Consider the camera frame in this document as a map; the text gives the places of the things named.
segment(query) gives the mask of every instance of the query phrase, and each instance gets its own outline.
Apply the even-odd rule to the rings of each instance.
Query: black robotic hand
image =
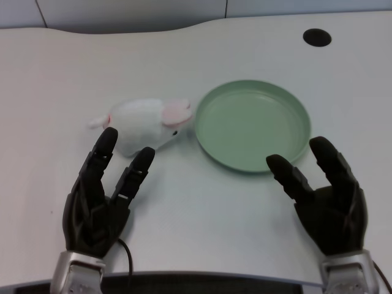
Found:
[[[279,155],[266,158],[269,169],[296,201],[302,225],[325,255],[362,250],[368,222],[363,191],[331,142],[317,137],[309,144],[331,186],[312,190],[300,170]]]
[[[146,147],[124,170],[111,199],[105,196],[100,180],[117,137],[117,130],[111,127],[104,130],[68,195],[62,216],[68,251],[103,258],[123,231],[130,213],[129,203],[148,174],[155,150]]]

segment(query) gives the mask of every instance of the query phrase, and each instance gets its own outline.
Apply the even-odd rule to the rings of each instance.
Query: wire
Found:
[[[39,7],[38,0],[36,0],[36,5],[37,5],[37,8],[39,10],[39,14],[41,14],[41,18],[42,18],[43,24],[45,25],[46,28],[48,28],[47,22],[45,21],[45,18],[43,17],[43,14],[42,14],[42,11],[41,11],[41,7]]]
[[[129,251],[127,244],[122,239],[118,239],[117,242],[122,245],[122,247],[125,249],[125,251],[127,252],[127,255],[128,255],[129,270],[128,270],[128,285],[127,286],[128,286],[128,288],[130,288],[132,274],[134,273],[134,264],[132,262],[132,256],[130,254],[130,251]]]
[[[228,5],[228,0],[226,0],[225,18],[227,18],[227,5]]]
[[[384,274],[382,273],[381,269],[380,269],[379,266],[376,264],[376,262],[373,261],[373,264],[374,264],[375,270],[379,273],[379,275],[380,275],[380,277],[381,277],[381,280],[384,282],[386,288],[388,289],[388,292],[389,292],[390,294],[392,294],[392,288],[391,288],[390,283],[388,282],[388,280],[386,279],[386,277],[384,276]]]

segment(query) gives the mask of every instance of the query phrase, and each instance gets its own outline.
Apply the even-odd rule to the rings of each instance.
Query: plate rim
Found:
[[[234,166],[231,166],[231,165],[229,165],[229,164],[227,164],[227,163],[225,163],[225,162],[223,162],[223,161],[221,161],[221,160],[219,160],[219,159],[217,159],[217,158],[215,158],[214,156],[212,156],[208,151],[207,151],[207,149],[203,146],[203,144],[201,143],[201,140],[200,140],[200,131],[199,131],[199,128],[198,128],[198,125],[199,125],[199,119],[198,119],[198,117],[199,117],[199,113],[200,113],[200,106],[201,106],[201,104],[203,103],[203,101],[205,101],[205,99],[213,92],[213,91],[215,91],[216,89],[218,89],[218,88],[220,88],[220,87],[223,87],[223,86],[225,86],[225,85],[228,85],[228,84],[232,84],[232,83],[237,83],[237,82],[247,82],[247,81],[250,81],[250,82],[257,82],[257,83],[264,83],[264,84],[269,84],[269,85],[272,85],[272,86],[274,86],[274,87],[277,87],[277,88],[280,88],[280,89],[282,89],[282,90],[284,90],[285,92],[287,92],[287,93],[289,93],[292,97],[294,97],[294,99],[299,103],[299,105],[302,107],[302,109],[304,110],[304,114],[305,114],[305,117],[306,117],[306,121],[307,121],[307,124],[309,125],[309,133],[308,133],[308,136],[307,136],[307,143],[306,144],[304,144],[304,146],[300,149],[300,151],[296,154],[296,156],[293,156],[292,158],[286,158],[291,164],[292,163],[294,163],[294,162],[296,162],[306,151],[307,151],[307,149],[308,149],[308,147],[309,147],[309,140],[311,139],[311,134],[312,134],[312,124],[311,124],[311,118],[310,118],[310,116],[309,116],[309,113],[307,112],[307,110],[306,110],[306,108],[305,108],[305,106],[303,105],[303,103],[295,96],[295,95],[293,95],[291,92],[289,92],[288,90],[286,90],[285,88],[283,88],[283,87],[281,87],[281,86],[278,86],[278,85],[275,85],[274,83],[270,83],[270,82],[268,82],[268,81],[263,81],[263,80],[235,80],[235,81],[228,81],[228,82],[226,82],[226,83],[223,83],[223,84],[221,84],[221,85],[219,85],[219,86],[216,86],[215,88],[213,88],[213,89],[211,89],[210,91],[208,91],[204,96],[203,96],[203,98],[199,101],[199,103],[198,103],[198,105],[197,105],[197,109],[196,109],[196,112],[195,112],[195,134],[196,134],[196,138],[197,138],[197,141],[198,141],[198,143],[199,143],[199,145],[202,147],[202,149],[204,150],[204,152],[205,153],[207,153],[207,155],[210,157],[210,158],[212,158],[213,160],[215,160],[216,162],[218,162],[219,164],[222,164],[223,166],[225,166],[225,167],[228,167],[228,168],[231,168],[231,169],[233,169],[233,170],[237,170],[237,171],[240,171],[240,172],[246,172],[246,173],[268,173],[268,172],[271,172],[268,168],[267,169],[260,169],[260,170],[247,170],[247,169],[243,169],[243,168],[238,168],[238,167],[234,167]]]

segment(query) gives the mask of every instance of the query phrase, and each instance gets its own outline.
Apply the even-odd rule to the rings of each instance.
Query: plush mouse tail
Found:
[[[99,118],[95,118],[88,123],[88,127],[90,129],[96,129],[97,127],[104,127],[106,128],[109,125],[110,116],[109,115],[102,115]]]

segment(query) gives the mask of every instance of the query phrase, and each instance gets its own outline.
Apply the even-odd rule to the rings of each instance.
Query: round hole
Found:
[[[331,43],[332,38],[322,29],[308,29],[304,32],[304,41],[315,47],[324,47]]]

